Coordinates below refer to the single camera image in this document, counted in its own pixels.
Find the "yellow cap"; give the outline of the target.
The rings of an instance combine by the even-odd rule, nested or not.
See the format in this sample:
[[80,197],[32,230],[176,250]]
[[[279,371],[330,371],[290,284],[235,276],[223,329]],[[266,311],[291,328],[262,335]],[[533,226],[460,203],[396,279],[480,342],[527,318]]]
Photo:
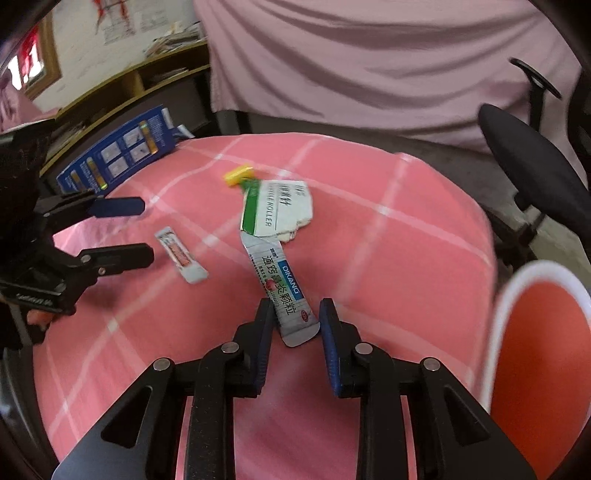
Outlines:
[[250,180],[253,177],[254,170],[252,166],[249,165],[238,166],[223,175],[224,182],[229,187],[238,186],[242,184],[242,182]]

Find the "red white plastic bucket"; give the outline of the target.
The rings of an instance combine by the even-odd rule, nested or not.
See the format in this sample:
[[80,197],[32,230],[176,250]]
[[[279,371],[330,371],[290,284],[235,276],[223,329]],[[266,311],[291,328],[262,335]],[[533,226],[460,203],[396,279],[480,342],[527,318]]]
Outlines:
[[590,418],[590,294],[566,267],[530,262],[499,293],[476,396],[548,479]]

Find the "small silver pink sachet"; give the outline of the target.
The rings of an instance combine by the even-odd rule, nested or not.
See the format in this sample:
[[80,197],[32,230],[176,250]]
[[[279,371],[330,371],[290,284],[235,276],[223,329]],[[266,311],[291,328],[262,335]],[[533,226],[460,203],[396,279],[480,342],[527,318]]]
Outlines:
[[170,227],[159,230],[154,236],[169,255],[185,282],[197,284],[208,277],[206,269],[193,258],[193,255]]

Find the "white green torn carton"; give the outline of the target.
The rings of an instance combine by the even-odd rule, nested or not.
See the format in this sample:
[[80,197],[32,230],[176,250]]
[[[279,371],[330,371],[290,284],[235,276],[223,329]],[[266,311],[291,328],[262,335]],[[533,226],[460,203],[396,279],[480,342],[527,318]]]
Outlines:
[[242,232],[288,242],[314,218],[311,192],[304,181],[250,179],[240,186],[245,194]]

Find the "silver sachet packet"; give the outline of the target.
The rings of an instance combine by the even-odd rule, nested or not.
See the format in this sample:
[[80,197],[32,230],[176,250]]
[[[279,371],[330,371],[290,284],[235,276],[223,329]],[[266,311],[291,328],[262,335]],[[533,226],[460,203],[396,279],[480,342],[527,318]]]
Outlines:
[[240,232],[240,240],[264,292],[273,302],[284,345],[294,348],[307,343],[321,329],[294,271],[287,262],[280,240]]

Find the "pink hanging sheet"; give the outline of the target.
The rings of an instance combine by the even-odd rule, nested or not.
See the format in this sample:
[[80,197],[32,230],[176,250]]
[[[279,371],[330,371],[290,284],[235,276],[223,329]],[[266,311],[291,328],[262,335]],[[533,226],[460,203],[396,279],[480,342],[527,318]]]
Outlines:
[[568,100],[580,66],[527,1],[198,1],[211,105],[485,151],[490,103],[526,118],[524,61],[547,97],[542,133],[570,161]]

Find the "black office chair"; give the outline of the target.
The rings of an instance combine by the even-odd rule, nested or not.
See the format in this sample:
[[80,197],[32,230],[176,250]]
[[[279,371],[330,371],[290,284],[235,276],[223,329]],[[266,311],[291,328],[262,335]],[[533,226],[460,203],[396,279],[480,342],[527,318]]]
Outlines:
[[516,188],[514,202],[523,212],[534,207],[534,221],[513,230],[492,212],[486,213],[493,233],[499,238],[495,254],[505,265],[519,269],[537,256],[531,248],[538,229],[551,218],[578,236],[583,250],[590,253],[590,191],[562,152],[540,133],[544,97],[557,99],[559,90],[541,73],[517,58],[509,62],[519,68],[530,83],[529,121],[491,104],[483,104],[478,123],[494,159]]

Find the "wooden low shelf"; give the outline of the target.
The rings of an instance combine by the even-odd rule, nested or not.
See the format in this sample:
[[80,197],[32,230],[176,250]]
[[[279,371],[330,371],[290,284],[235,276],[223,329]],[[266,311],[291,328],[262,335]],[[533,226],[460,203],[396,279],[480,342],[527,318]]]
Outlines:
[[137,63],[93,87],[55,115],[53,144],[40,176],[49,176],[59,162],[115,117],[208,69],[207,42],[200,40]]

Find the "blue cardboard box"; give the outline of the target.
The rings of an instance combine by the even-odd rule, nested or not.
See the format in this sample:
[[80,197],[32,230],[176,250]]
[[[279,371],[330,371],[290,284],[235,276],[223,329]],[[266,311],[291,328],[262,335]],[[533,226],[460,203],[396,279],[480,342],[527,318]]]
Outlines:
[[150,163],[169,154],[177,132],[166,107],[149,109],[103,137],[57,176],[64,193],[108,195]]

